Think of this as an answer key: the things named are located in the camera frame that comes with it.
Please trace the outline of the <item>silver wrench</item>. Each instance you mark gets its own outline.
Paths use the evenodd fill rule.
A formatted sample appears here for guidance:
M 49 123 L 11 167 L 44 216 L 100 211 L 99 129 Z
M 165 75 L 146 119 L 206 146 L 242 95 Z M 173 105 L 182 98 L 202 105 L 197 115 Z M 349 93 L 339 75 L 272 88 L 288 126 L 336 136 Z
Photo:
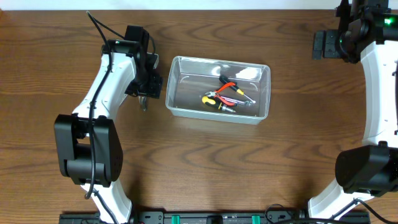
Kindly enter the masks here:
M 209 98 L 217 99 L 218 101 L 224 103 L 226 106 L 238 106 L 238 105 L 252 106 L 254 104 L 250 100 L 242 101 L 242 100 L 237 100 L 234 98 L 229 98 L 227 96 L 221 96 L 218 93 L 216 93 L 215 91 L 206 92 L 205 96 L 207 96 Z

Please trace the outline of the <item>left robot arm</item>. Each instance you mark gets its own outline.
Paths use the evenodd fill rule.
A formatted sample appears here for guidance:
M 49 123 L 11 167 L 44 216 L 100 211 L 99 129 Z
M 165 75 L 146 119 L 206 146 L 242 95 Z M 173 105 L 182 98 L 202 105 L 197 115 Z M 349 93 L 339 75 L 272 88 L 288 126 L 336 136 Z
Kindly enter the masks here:
M 61 215 L 60 223 L 134 223 L 136 219 L 119 179 L 123 150 L 114 122 L 127 96 L 137 97 L 143 109 L 148 98 L 160 96 L 159 56 L 147 51 L 151 40 L 140 26 L 128 26 L 124 36 L 107 40 L 87 95 L 72 114 L 60 114 L 55 120 L 60 172 L 81 186 L 98 208 L 94 214 Z

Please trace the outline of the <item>slim black yellow screwdriver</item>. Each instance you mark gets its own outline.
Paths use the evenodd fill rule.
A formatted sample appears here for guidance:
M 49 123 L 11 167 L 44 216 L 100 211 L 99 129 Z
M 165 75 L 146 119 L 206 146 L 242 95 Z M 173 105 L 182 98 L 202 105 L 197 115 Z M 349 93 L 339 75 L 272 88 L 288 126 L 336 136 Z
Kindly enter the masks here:
M 221 92 L 227 88 L 232 89 L 233 91 L 235 91 L 236 93 L 243 95 L 245 98 L 247 98 L 251 103 L 255 103 L 255 101 L 250 98 L 249 96 L 247 96 L 242 89 L 240 89 L 240 87 L 238 87 L 238 84 L 236 82 L 232 82 L 227 76 L 225 75 L 220 75 L 219 77 L 219 81 L 223 84 L 222 87 L 220 87 L 217 92 Z

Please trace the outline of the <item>small black orange hammer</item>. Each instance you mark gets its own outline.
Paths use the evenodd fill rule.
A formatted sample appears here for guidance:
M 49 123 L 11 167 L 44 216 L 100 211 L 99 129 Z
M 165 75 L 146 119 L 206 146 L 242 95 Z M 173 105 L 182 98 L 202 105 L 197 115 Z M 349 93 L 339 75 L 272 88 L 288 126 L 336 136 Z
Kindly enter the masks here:
M 139 97 L 139 104 L 140 104 L 140 109 L 142 111 L 147 111 L 148 105 L 147 105 L 147 97 L 146 96 Z

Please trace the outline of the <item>stubby yellow black screwdriver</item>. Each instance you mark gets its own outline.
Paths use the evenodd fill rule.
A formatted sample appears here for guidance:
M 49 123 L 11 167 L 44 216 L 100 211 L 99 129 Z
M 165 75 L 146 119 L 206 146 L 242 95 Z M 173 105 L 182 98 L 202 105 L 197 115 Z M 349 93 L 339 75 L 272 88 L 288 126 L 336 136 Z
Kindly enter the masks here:
M 232 107 L 234 106 L 233 103 L 230 103 L 227 101 L 222 101 L 222 100 L 219 100 L 218 98 L 209 97 L 209 96 L 203 96 L 201 100 L 202 100 L 203 104 L 210 106 L 214 109 L 217 109 L 220 111 L 226 111 L 229 113 L 236 112 L 234 109 L 232 109 Z

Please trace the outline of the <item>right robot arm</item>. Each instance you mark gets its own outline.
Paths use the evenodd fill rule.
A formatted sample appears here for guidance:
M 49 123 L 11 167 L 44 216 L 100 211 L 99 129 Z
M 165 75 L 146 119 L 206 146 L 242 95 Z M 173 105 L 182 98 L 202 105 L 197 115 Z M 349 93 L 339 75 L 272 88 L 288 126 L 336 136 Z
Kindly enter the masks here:
M 397 191 L 397 15 L 388 1 L 342 0 L 337 29 L 314 35 L 313 59 L 360 63 L 366 90 L 362 145 L 341 152 L 335 179 L 308 201 L 307 223 L 356 223 L 357 204 Z

